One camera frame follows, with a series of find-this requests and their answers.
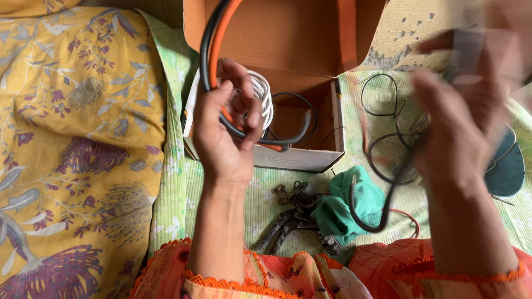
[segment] left hand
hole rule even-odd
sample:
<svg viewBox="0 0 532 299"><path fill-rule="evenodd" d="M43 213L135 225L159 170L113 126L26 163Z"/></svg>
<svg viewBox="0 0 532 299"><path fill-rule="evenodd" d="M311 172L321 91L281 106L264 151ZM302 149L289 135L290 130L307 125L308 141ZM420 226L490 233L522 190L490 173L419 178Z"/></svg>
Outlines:
<svg viewBox="0 0 532 299"><path fill-rule="evenodd" d="M194 147L210 182L247 187L253 175L253 145L262 135L260 101L253 96L251 77L231 59L218 61L218 88L199 96L194 109ZM235 88L240 91L235 96ZM247 133L233 137L219 121L222 106Z"/></svg>

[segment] green floral sheet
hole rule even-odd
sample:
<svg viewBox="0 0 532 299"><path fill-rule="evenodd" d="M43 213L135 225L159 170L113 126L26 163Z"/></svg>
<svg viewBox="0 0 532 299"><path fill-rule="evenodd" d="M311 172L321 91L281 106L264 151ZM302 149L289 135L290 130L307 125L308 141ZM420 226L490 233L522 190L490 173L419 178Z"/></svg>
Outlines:
<svg viewBox="0 0 532 299"><path fill-rule="evenodd" d="M164 70L168 80L169 104L167 107L168 140L164 148L165 161L161 181L161 191L155 201L149 253L153 254L162 244L172 239L193 237L196 207L203 186L203 168L199 162L183 155L182 134L179 116L181 115L182 98L186 98L188 91L185 82L190 82L197 67L191 67L195 60L184 40L181 29L170 29L162 22L143 14L150 26ZM379 179L371 171L366 156L362 150L361 121L368 124L369 142L395 131L395 120L392 117L372 117L360 109L361 89L364 80L377 71L347 72L339 76L343 94L342 106L345 123L346 154L331 170L325 173L306 173L278 169L255 168L253 179L246 192L245 204L245 242L253 249L265 232L275 222L280 212L289 206L277 204L277 195L273 188L280 184L292 186L293 182L308 181L318 192L326 192L328 181L339 173L354 165L364 166L370 173L377 186L387 191L389 185ZM412 122L419 117L420 111L415 102L410 99L412 86L409 73L388 72L397 81L400 104L405 99L408 102L401 112L401 128L408 130ZM393 110L394 87L392 82L384 76L372 80L364 91L364 102L376 111ZM532 169L532 117L516 102L509 102L514 123L513 127L518 135L518 141L525 157L526 168L530 174ZM402 148L397 140L388 140L376 149L375 156L380 161L386 161L389 166L394 165L397 149ZM496 202L504 220L512 244L527 253L532 253L532 217L526 211L532 210L532 179L526 177L521 192L510 198L516 206L509 206ZM406 211L413 215L420 225L420 238L429 238L427 199L421 186L399 187L394 196L392 207ZM414 224L407 217L392 213L388 227L381 233L363 235L344 246L342 253L335 258L348 263L357 244L374 242L391 243L400 238L409 238L414 234ZM312 231L297 230L288 235L279 255L291 256L299 251L310 254L324 253L316 234Z"/></svg>

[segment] metal clip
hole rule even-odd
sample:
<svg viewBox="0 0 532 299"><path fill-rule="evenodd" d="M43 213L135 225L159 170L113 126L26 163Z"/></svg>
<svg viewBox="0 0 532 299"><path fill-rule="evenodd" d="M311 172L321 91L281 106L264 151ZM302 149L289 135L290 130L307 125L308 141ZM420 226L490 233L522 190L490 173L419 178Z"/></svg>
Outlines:
<svg viewBox="0 0 532 299"><path fill-rule="evenodd" d="M278 204L289 204L290 203L290 197L288 196L288 193L285 190L285 185L279 185L277 188L274 189L275 193L279 196L279 199L277 200Z"/></svg>

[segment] floral bedsheet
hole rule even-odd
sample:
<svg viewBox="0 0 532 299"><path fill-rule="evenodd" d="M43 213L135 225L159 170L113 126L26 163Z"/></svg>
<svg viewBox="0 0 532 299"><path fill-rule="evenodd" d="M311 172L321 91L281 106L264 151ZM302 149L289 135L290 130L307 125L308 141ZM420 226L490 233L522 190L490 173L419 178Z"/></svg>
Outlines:
<svg viewBox="0 0 532 299"><path fill-rule="evenodd" d="M124 297L171 169L166 80L150 30L133 11L7 2L0 298Z"/></svg>

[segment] forearm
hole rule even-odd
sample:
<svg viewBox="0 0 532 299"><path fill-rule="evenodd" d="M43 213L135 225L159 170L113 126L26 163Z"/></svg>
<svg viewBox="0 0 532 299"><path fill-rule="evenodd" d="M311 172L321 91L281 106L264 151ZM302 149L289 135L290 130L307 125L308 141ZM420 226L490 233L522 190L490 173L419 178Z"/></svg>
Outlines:
<svg viewBox="0 0 532 299"><path fill-rule="evenodd" d="M194 274L244 283L245 186L206 180L187 268Z"/></svg>
<svg viewBox="0 0 532 299"><path fill-rule="evenodd" d="M429 221L438 272L494 275L517 268L501 217L481 178L466 184L433 184Z"/></svg>

